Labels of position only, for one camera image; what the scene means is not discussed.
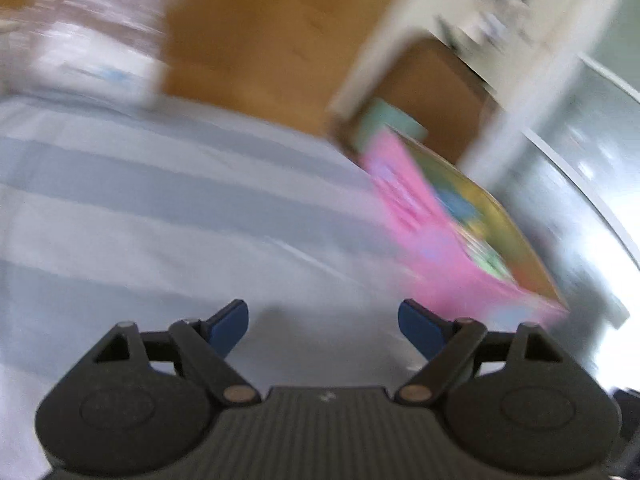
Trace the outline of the pink macaron tin box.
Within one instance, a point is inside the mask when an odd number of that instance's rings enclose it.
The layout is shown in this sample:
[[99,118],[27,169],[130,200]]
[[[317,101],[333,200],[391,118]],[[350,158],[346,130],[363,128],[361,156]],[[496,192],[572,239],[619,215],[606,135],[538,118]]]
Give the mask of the pink macaron tin box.
[[533,247],[484,188],[382,127],[360,156],[409,270],[408,295],[443,318],[495,330],[550,327],[567,307]]

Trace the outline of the frosted glass sliding door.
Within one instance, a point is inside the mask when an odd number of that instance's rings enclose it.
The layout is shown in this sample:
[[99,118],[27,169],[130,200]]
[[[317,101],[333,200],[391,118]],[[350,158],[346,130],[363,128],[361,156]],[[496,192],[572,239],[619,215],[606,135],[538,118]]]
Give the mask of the frosted glass sliding door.
[[639,307],[639,0],[603,0],[547,116],[499,196],[585,326]]

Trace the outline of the clear plastic bag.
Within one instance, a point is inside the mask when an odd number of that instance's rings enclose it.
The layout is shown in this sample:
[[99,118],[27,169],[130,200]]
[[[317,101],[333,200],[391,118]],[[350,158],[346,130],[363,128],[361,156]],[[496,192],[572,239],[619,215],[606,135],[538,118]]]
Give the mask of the clear plastic bag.
[[74,23],[103,32],[162,61],[160,51],[166,38],[169,3],[170,0],[27,0],[17,9],[2,6],[1,33],[4,37],[13,24],[42,32],[55,22]]

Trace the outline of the wood pattern vinyl sheet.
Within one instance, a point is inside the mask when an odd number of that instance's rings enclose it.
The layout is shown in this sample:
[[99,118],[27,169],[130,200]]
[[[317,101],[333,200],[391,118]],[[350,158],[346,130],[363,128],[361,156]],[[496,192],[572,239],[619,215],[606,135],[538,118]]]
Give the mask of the wood pattern vinyl sheet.
[[393,0],[179,0],[164,90],[320,136]]

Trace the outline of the striped bed sheet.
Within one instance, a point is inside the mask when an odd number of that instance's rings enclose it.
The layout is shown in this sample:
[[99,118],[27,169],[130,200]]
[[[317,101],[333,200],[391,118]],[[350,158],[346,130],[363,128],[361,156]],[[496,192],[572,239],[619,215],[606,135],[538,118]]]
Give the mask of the striped bed sheet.
[[258,389],[398,387],[411,274],[366,174],[331,144],[208,110],[122,117],[1,103],[1,474],[48,468],[35,410],[114,324],[164,330],[235,298]]

